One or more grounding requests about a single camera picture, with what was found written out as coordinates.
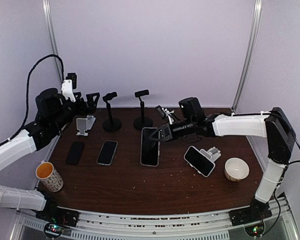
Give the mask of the smartphone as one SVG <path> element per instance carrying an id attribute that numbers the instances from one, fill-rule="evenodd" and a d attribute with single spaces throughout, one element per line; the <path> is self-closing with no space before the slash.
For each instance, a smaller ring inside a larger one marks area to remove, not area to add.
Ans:
<path id="1" fill-rule="evenodd" d="M 157 128 L 154 127 L 144 127 L 141 130 L 140 163 L 143 166 L 157 167 L 159 165 L 160 142 L 149 139 L 149 136 L 156 130 Z"/>
<path id="2" fill-rule="evenodd" d="M 101 147 L 96 163 L 98 165 L 110 166 L 117 151 L 118 142 L 106 140 Z"/>
<path id="3" fill-rule="evenodd" d="M 204 177 L 209 177 L 216 165 L 196 147 L 190 146 L 183 156 L 184 160 Z"/>

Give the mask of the black round-base phone stand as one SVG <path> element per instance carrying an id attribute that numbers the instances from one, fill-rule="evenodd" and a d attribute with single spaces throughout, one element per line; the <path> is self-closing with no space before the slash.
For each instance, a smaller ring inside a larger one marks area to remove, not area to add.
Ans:
<path id="1" fill-rule="evenodd" d="M 140 117 L 137 117 L 133 122 L 133 126 L 137 130 L 142 130 L 145 127 L 153 126 L 153 120 L 145 115 L 145 102 L 141 99 L 141 97 L 148 96 L 149 94 L 150 93 L 148 89 L 134 93 L 134 96 L 140 101 Z"/>

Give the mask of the white folding phone stand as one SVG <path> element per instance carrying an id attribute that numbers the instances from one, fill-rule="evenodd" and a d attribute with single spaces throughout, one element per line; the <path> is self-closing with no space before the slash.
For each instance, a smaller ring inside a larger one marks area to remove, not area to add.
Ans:
<path id="1" fill-rule="evenodd" d="M 89 135 L 89 131 L 92 129 L 96 118 L 93 115 L 87 115 L 86 117 L 78 117 L 76 119 L 77 136 Z"/>

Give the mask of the black round-base stand front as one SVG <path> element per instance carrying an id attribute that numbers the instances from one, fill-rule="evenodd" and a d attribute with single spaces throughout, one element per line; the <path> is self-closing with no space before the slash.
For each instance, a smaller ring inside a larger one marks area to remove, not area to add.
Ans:
<path id="1" fill-rule="evenodd" d="M 102 127 L 106 132 L 115 132 L 122 127 L 122 122 L 118 118 L 113 117 L 112 108 L 110 104 L 110 101 L 113 98 L 116 98 L 117 96 L 117 92 L 114 91 L 107 93 L 105 96 L 102 97 L 102 100 L 106 103 L 106 109 L 108 112 L 108 119 L 106 119 L 102 124 Z"/>

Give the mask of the black smartphone no case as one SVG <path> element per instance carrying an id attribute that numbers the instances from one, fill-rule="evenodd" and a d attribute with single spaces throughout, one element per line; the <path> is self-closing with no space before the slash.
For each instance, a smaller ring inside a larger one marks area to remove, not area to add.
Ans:
<path id="1" fill-rule="evenodd" d="M 85 143 L 83 141 L 74 141 L 68 151 L 65 163 L 67 165 L 77 165 L 82 156 Z"/>

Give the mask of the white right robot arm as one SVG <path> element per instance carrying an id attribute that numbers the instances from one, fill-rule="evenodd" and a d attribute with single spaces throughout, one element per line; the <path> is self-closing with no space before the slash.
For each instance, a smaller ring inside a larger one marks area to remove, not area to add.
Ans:
<path id="1" fill-rule="evenodd" d="M 296 133 L 280 107 L 257 113 L 213 113 L 206 115 L 197 97 L 179 101 L 183 120 L 174 112 L 157 106 L 156 110 L 167 122 L 149 135 L 149 140 L 171 142 L 196 134 L 199 137 L 217 138 L 245 136 L 249 142 L 253 138 L 267 141 L 268 162 L 260 184 L 246 210 L 249 220 L 258 220 L 265 212 L 275 190 L 283 182 L 285 172 L 291 164 L 294 146 L 298 141 Z"/>

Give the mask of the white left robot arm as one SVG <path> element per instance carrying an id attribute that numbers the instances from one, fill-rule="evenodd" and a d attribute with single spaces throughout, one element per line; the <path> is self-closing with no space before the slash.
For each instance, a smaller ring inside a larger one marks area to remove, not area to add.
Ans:
<path id="1" fill-rule="evenodd" d="M 98 92 L 87 94 L 83 99 L 80 92 L 70 98 L 60 94 L 56 88 L 42 91 L 35 98 L 35 120 L 0 146 L 0 171 L 49 145 L 52 139 L 62 134 L 74 117 L 94 114 L 99 98 Z M 51 222 L 57 222 L 62 218 L 62 211 L 56 204 L 56 200 L 48 193 L 0 185 L 0 208 L 42 211 Z"/>

